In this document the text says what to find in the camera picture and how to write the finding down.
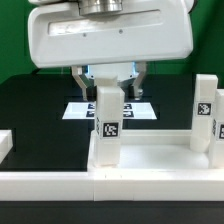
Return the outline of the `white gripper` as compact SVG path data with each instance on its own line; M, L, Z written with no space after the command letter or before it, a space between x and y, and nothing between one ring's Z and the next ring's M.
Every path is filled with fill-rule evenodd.
M147 63L186 58L193 50L193 0L123 0L118 12L84 15L77 2L41 4L28 17L30 56L40 68L72 66L87 100L81 65L136 62L130 96L140 100Z

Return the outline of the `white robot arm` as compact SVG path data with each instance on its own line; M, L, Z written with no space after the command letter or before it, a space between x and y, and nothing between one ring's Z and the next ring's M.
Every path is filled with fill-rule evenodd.
M190 13L197 0L28 0L28 43L39 68L69 67L83 98L118 85L139 99L149 61L193 50Z

